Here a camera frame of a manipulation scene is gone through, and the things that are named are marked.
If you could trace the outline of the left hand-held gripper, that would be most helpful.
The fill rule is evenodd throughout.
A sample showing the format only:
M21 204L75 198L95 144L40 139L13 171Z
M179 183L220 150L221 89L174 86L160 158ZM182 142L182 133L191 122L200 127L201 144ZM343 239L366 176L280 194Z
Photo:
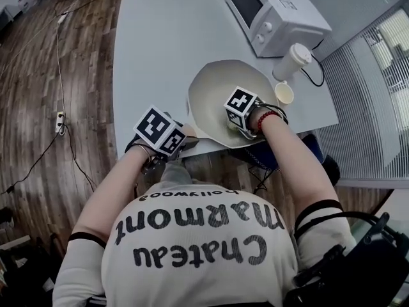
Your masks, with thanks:
M148 160L142 168L144 174L159 164L179 158L182 152L199 143L190 125L182 125L154 105L142 115L134 132L133 145L148 153Z

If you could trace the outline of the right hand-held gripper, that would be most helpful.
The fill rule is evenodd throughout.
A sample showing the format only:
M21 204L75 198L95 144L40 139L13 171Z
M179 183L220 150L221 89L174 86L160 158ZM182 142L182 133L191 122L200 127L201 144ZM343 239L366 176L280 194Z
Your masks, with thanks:
M228 123L240 131L247 139L255 139L256 134L249 126L249 116L264 101L255 93L237 86L224 103Z

